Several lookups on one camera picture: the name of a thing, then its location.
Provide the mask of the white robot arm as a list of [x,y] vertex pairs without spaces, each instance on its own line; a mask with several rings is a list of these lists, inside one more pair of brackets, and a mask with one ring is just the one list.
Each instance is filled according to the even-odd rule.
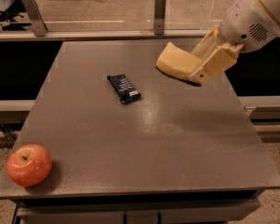
[[192,51],[201,61],[187,81],[202,84],[235,65],[241,52],[259,50],[279,35],[280,0],[237,0]]

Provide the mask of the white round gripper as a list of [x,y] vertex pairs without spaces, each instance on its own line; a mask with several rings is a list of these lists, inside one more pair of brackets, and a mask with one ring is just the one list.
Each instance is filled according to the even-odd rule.
[[237,0],[191,52],[202,61],[189,81],[203,84],[235,65],[241,49],[261,49],[279,34],[280,0]]

